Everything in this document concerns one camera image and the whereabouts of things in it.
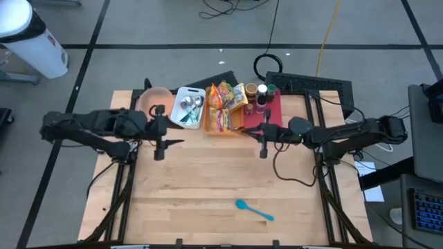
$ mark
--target wooden tabletop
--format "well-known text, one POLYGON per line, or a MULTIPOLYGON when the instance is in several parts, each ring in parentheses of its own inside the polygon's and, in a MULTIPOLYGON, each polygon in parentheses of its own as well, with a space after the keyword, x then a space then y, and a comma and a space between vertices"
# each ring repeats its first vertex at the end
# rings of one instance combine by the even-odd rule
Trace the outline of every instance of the wooden tabletop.
MULTIPOLYGON (((115 91, 111 108, 129 108, 131 91, 115 91)), ((321 96, 339 102, 336 91, 321 96)), ((328 127, 344 123, 341 107, 322 101, 328 127)), ((294 116, 307 118, 304 98, 282 96, 283 124, 294 116)), ((184 139, 165 151, 165 160, 153 160, 154 148, 143 143, 136 166, 125 243, 271 245, 327 245, 327 233, 318 184, 305 187, 279 180, 272 168, 275 153, 269 146, 267 159, 259 158, 260 144, 247 137, 211 138, 202 130, 169 129, 166 138, 184 139), (244 199, 253 208, 271 214, 275 221, 235 207, 244 199)), ((354 164, 349 155, 343 160, 354 164)), ((110 163, 98 156, 98 174, 110 163)), ((314 154, 306 147, 290 146, 278 155, 281 176, 313 181, 314 154)), ((355 169, 335 166, 343 210, 363 236, 372 240, 355 169)), ((79 239, 90 235, 109 209, 117 167, 110 169, 91 188, 79 239)), ((331 208, 340 241, 336 216, 331 208)), ((116 215, 114 238, 120 213, 116 215)))

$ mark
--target floor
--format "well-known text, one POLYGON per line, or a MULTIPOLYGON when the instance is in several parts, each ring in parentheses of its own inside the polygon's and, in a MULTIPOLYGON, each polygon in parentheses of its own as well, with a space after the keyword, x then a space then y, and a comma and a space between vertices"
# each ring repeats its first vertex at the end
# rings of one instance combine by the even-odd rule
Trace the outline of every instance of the floor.
MULTIPOLYGON (((252 63, 266 48, 277 3, 206 20, 198 15, 208 11, 200 0, 93 0, 82 1, 82 7, 39 2, 33 1, 36 11, 68 51, 70 67, 65 76, 43 78, 38 86, 0 84, 0 107, 11 108, 16 117, 0 144, 1 248, 16 247, 44 170, 50 172, 52 146, 38 133, 47 111, 106 109, 113 91, 140 89, 145 77, 170 89, 229 70, 240 81, 260 82, 252 63)), ((243 0, 240 6, 255 4, 243 0)), ((315 75, 334 5, 280 0, 272 42, 283 45, 270 53, 281 58, 285 73, 315 75)), ((342 0, 319 76, 352 81, 355 105, 367 117, 396 112, 408 104, 409 84, 432 84, 441 76, 442 8, 440 0, 342 0)), ((17 58, 8 66, 32 71, 17 58)), ((258 66, 263 73, 278 69, 265 59, 258 66)), ((393 153, 378 147, 367 151, 387 163, 412 155, 410 140, 394 146, 393 153)), ((76 241, 95 161, 91 149, 61 149, 28 246, 76 241)), ((388 216, 390 208, 400 206, 399 183, 382 189, 386 202, 370 205, 388 216)), ((401 245, 400 235, 369 209, 368 215, 376 242, 401 245)))

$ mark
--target keyboard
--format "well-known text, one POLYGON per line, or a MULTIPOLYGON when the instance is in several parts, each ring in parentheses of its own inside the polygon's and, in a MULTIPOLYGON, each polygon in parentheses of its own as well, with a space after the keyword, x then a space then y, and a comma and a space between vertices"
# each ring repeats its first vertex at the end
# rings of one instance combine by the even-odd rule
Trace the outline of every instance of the keyboard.
POLYGON ((443 235, 443 198, 409 189, 415 230, 443 235))

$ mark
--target snack package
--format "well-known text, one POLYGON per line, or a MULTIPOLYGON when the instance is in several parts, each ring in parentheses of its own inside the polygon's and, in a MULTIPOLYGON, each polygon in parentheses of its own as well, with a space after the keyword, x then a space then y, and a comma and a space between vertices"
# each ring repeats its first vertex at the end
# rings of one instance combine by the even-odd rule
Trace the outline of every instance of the snack package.
POLYGON ((222 80, 217 90, 223 102, 223 108, 225 108, 234 99, 233 88, 225 80, 222 80))
POLYGON ((222 97, 220 97, 219 91, 217 90, 217 87, 215 86, 214 83, 210 88, 210 93, 209 93, 209 97, 208 97, 208 104, 209 104, 209 107, 212 107, 214 109, 223 108, 222 97))
POLYGON ((245 104, 248 104, 248 98, 244 91, 244 84, 240 83, 237 86, 233 87, 234 100, 228 104, 226 107, 229 110, 229 113, 234 112, 235 110, 241 108, 245 104))
POLYGON ((228 131, 230 128, 229 110, 209 108, 209 122, 212 131, 228 131))

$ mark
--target chip bag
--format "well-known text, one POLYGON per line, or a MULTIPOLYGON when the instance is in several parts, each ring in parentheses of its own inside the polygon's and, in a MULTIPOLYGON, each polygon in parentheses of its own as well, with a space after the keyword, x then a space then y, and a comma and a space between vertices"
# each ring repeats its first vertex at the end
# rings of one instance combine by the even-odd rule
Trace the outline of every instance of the chip bag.
POLYGON ((228 104, 226 107, 229 110, 229 113, 234 112, 235 110, 241 108, 245 104, 248 104, 248 98, 245 94, 244 84, 240 83, 237 86, 233 87, 234 100, 228 104))
POLYGON ((232 92, 233 88, 225 80, 222 80, 220 85, 217 87, 219 91, 221 100, 223 102, 223 107, 226 107, 234 99, 234 94, 232 92))
POLYGON ((220 97, 219 91, 217 90, 217 87, 215 86, 214 83, 210 88, 210 93, 208 96, 208 104, 209 107, 212 107, 214 109, 223 108, 222 97, 220 97))
POLYGON ((211 131, 228 131, 230 128, 229 110, 209 108, 209 122, 211 131))

